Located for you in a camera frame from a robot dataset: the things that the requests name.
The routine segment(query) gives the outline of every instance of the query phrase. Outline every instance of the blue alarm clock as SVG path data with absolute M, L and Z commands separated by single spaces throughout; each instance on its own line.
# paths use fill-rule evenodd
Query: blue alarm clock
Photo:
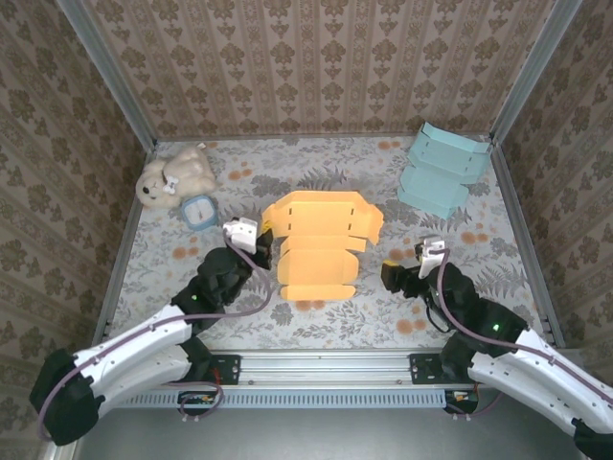
M 207 196 L 195 196 L 181 206 L 183 219 L 192 230 L 204 230 L 217 224 L 217 212 Z

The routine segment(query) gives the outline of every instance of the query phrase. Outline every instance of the damask wallpaper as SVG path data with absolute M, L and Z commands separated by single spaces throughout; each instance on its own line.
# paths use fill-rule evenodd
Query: damask wallpaper
M 145 153 L 54 1 L 0 2 L 0 459 L 44 357 L 92 337 Z
M 161 139 L 487 132 L 554 0 L 85 0 Z
M 568 344 L 613 382 L 613 2 L 583 2 L 503 149 Z

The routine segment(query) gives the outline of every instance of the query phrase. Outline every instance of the stuffed animal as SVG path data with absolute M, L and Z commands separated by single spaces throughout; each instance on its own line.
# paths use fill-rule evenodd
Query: stuffed animal
M 183 198 L 212 192 L 217 184 L 202 143 L 167 160 L 153 160 L 136 182 L 136 196 L 151 208 L 173 208 Z

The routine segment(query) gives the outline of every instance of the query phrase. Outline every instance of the cable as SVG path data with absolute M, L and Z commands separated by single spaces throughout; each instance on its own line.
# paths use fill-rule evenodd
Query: cable
M 216 367 L 214 367 L 213 369 L 211 369 L 211 372 L 213 373 L 213 375 L 215 376 L 215 383 L 217 385 L 221 385 L 221 374 L 219 373 L 219 369 L 217 369 Z
M 440 333 L 447 334 L 451 332 L 451 327 L 447 326 L 447 330 L 444 331 L 442 327 L 432 321 L 432 313 L 430 311 L 430 306 L 427 303 L 425 304 L 425 315 L 428 318 L 428 321 L 430 321 L 430 324 L 434 327 L 434 329 L 436 329 Z
M 156 328 L 164 326 L 165 324 L 172 323 L 174 321 L 193 321 L 193 320 L 200 320 L 200 319 L 240 318 L 242 316 L 249 316 L 251 314 L 259 313 L 260 311 L 262 311 L 263 309 L 266 308 L 268 303 L 270 303 L 270 299 L 272 298 L 272 294 L 273 294 L 273 290 L 272 290 L 272 287 L 270 286 L 270 280 L 268 279 L 268 276 L 265 276 L 265 274 L 263 272 L 263 269 L 258 267 L 251 260 L 251 258 L 249 256 L 247 256 L 240 248 L 236 247 L 230 241 L 230 238 L 228 237 L 228 235 L 225 232 L 223 234 L 223 239 L 225 240 L 226 244 L 228 245 L 228 247 L 230 249 L 235 251 L 238 254 L 238 256 L 241 257 L 252 268 L 252 270 L 254 270 L 257 274 L 260 275 L 259 278 L 262 279 L 262 281 L 264 283 L 264 287 L 266 289 L 266 298 L 263 300 L 261 305 L 259 307 L 255 308 L 255 309 L 252 309 L 252 310 L 238 311 L 236 313 L 182 314 L 182 315 L 171 316 L 169 318 L 161 319 L 160 321 L 157 321 L 156 323 L 153 323 L 153 324 L 151 324 L 149 326 L 144 327 L 143 329 L 140 329 L 138 331 L 135 331 L 134 333 L 131 333 L 130 335 L 124 337 L 122 340 L 119 340 L 117 343 L 114 343 L 113 345 L 111 345 L 107 349 L 102 350 L 97 355 L 90 357 L 89 359 L 84 361 L 82 364 L 80 364 L 79 366 L 75 367 L 75 369 L 70 371 L 68 374 L 66 374 L 57 383 L 57 385 L 49 392 L 49 395 L 47 395 L 47 398 L 45 399 L 45 402 L 41 406 L 40 412 L 38 413 L 37 431 L 38 431 L 38 437 L 40 439 L 42 439 L 43 441 L 48 441 L 48 442 L 53 441 L 45 433 L 44 420 L 45 420 L 45 416 L 47 415 L 47 410 L 49 410 L 49 406 L 51 405 L 51 401 L 57 396 L 57 393 L 59 392 L 59 390 L 61 388 L 63 388 L 63 386 L 70 379 L 72 379 L 76 375 L 78 375 L 83 369 L 86 369 L 89 366 L 98 364 L 101 359 L 106 357 L 106 355 L 114 352 L 118 348 L 124 346 L 126 343 L 134 340 L 137 337 L 140 337 L 143 334 L 146 334 L 146 333 L 148 333 L 148 332 L 150 332 L 152 330 L 155 330 Z
M 204 414 L 196 415 L 193 417 L 196 421 L 198 421 L 199 419 L 204 419 L 205 417 L 209 417 L 211 414 L 213 414 L 213 412 L 217 410 L 217 408 L 223 401 L 224 393 L 223 393 L 223 388 L 221 387 L 221 385 L 218 385 L 217 383 L 212 383 L 211 381 L 177 381 L 177 382 L 167 383 L 167 385 L 169 386 L 194 386 L 195 384 L 203 384 L 207 386 L 212 386 L 213 388 L 217 390 L 217 400 L 214 402 L 214 404 L 211 407 L 209 407 Z M 185 413 L 185 404 L 189 400 L 192 400 L 193 398 L 197 396 L 200 396 L 200 394 L 199 393 L 188 393 L 187 395 L 184 395 L 183 401 L 181 401 L 181 405 L 179 406 L 179 412 L 183 416 L 184 422 L 187 421 L 189 417 L 189 415 Z
M 493 409 L 500 402 L 500 400 L 502 400 L 503 396 L 505 396 L 504 393 L 502 393 L 502 392 L 498 393 L 498 396 L 496 396 L 496 398 L 494 398 L 494 401 L 490 402 L 483 409 L 478 410 L 477 412 L 473 412 L 472 414 L 467 414 L 460 407 L 458 407 L 457 405 L 454 405 L 454 404 L 450 404 L 449 402 L 447 403 L 447 407 L 451 407 L 453 410 L 458 412 L 458 414 L 452 414 L 452 415 L 464 415 L 467 420 L 470 420 L 473 417 L 481 417 L 482 415 L 486 415 L 488 412 L 491 411 L 491 409 Z
M 594 393 L 596 393 L 598 396 L 600 396 L 607 403 L 613 404 L 613 398 L 611 398 L 606 393 L 601 391 L 600 388 L 598 388 L 596 385 L 593 385 L 591 382 L 589 382 L 583 376 L 581 376 L 580 374 L 575 372 L 572 368 L 570 368 L 569 366 L 567 366 L 563 362 L 558 361 L 554 356 L 548 355 L 545 352 L 541 352 L 540 350 L 537 350 L 536 348 L 528 347 L 526 345 L 522 345 L 522 344 L 519 344 L 519 343 L 505 342 L 503 340 L 496 340 L 495 338 L 489 338 L 489 337 L 485 337 L 484 335 L 479 335 L 477 333 L 474 333 L 470 329 L 466 328 L 460 321 L 458 321 L 456 319 L 456 317 L 453 314 L 451 314 L 451 311 L 449 310 L 449 308 L 447 307 L 447 304 L 444 301 L 444 295 L 443 295 L 443 293 L 444 293 L 444 291 L 443 291 L 444 268 L 447 265 L 447 262 L 449 260 L 450 252 L 451 251 L 449 251 L 449 249 L 442 249 L 440 251 L 430 251 L 430 254 L 443 254 L 443 261 L 441 262 L 441 267 L 439 268 L 439 274 L 437 276 L 437 292 L 439 293 L 439 302 L 441 304 L 441 309 L 443 310 L 443 312 L 444 312 L 445 316 L 447 317 L 447 319 L 451 322 L 451 324 L 453 324 L 458 329 L 458 331 L 468 335 L 469 337 L 476 338 L 477 340 L 481 340 L 482 342 L 486 342 L 486 343 L 489 343 L 491 345 L 496 345 L 498 347 L 509 348 L 509 349 L 512 349 L 512 350 L 521 350 L 523 352 L 532 353 L 533 355 L 537 355 L 539 357 L 547 359 L 547 361 L 550 364 L 553 364 L 553 365 L 559 367 L 560 369 L 562 369 L 569 376 L 573 377 L 575 380 L 577 380 L 580 383 L 582 383 L 583 385 L 585 385 L 587 388 L 592 390 Z

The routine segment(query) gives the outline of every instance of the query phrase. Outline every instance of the patterned floor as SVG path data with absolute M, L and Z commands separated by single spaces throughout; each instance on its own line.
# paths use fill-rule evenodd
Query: patterned floor
M 201 335 L 212 349 L 410 348 L 437 347 L 446 335 L 425 317 L 421 300 L 385 291 L 379 271 L 386 258 L 416 265 L 413 245 L 420 236 L 443 235 L 451 262 L 470 276 L 482 295 L 526 318 L 541 332 L 533 295 L 511 231 L 492 166 L 469 186 L 465 206 L 448 220 L 400 203 L 396 189 L 413 141 L 402 138 L 308 138 L 221 141 L 209 144 L 209 158 L 222 187 L 213 193 L 220 221 L 233 216 L 259 219 L 271 203 L 292 190 L 357 190 L 385 216 L 381 240 L 357 254 L 356 295 L 344 302 L 285 302 L 275 295 L 261 313 L 224 319 Z M 185 143 L 162 143 L 161 157 Z M 275 241 L 275 257 L 279 257 Z M 124 279 L 112 335 L 162 308 L 195 274 L 202 257 L 222 245 L 212 227 L 192 232 L 176 210 L 143 211 Z M 228 311 L 260 304 L 262 288 L 250 281 Z

